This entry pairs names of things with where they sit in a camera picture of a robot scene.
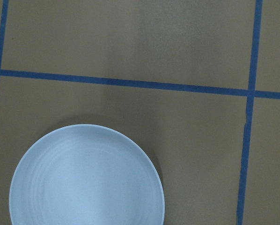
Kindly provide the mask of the blue plate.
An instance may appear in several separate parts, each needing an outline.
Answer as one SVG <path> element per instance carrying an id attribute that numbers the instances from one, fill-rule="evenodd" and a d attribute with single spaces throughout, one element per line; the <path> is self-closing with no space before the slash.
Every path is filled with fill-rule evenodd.
<path id="1" fill-rule="evenodd" d="M 78 124 L 36 141 L 9 191 L 14 225 L 162 225 L 165 200 L 147 154 L 113 129 Z"/>

